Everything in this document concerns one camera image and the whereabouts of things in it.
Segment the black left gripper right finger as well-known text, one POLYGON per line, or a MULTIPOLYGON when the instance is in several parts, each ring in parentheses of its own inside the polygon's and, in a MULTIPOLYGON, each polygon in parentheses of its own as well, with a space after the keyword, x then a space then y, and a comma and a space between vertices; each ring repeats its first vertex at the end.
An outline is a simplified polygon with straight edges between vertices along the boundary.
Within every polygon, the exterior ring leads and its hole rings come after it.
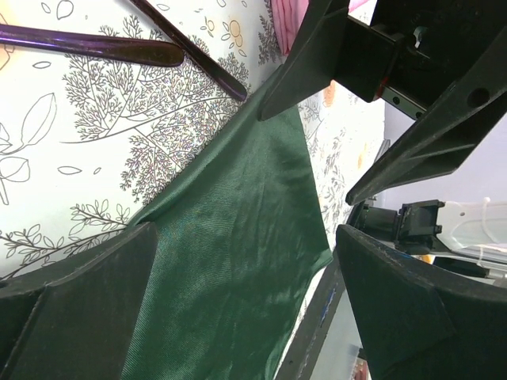
POLYGON ((392 249, 350 225, 336 251, 374 379, 504 379, 506 290, 392 249))

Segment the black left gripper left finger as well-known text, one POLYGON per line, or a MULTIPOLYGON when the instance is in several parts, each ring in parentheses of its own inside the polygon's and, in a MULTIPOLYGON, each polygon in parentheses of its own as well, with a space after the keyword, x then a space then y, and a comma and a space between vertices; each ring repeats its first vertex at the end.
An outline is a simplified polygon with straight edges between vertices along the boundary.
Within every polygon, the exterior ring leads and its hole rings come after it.
POLYGON ((118 379, 158 244, 155 224, 1 282, 3 379, 118 379))

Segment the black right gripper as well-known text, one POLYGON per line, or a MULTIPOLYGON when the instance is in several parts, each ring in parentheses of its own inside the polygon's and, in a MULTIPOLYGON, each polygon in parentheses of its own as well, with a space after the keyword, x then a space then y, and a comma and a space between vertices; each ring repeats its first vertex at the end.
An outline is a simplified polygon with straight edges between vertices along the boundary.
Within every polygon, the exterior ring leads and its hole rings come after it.
POLYGON ((369 24, 346 0, 309 3, 292 49, 261 102, 268 120, 334 78, 361 100, 416 120, 346 195, 455 172, 506 113, 504 1, 378 1, 369 24))

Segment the dark green cloth napkin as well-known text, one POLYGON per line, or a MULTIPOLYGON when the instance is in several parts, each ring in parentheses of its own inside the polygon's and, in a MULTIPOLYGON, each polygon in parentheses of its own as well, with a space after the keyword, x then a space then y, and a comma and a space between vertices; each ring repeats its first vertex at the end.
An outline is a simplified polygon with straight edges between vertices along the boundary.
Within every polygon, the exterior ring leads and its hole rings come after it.
POLYGON ((257 118, 272 83, 133 218, 158 247, 123 378, 274 378, 332 255, 298 109, 257 118))

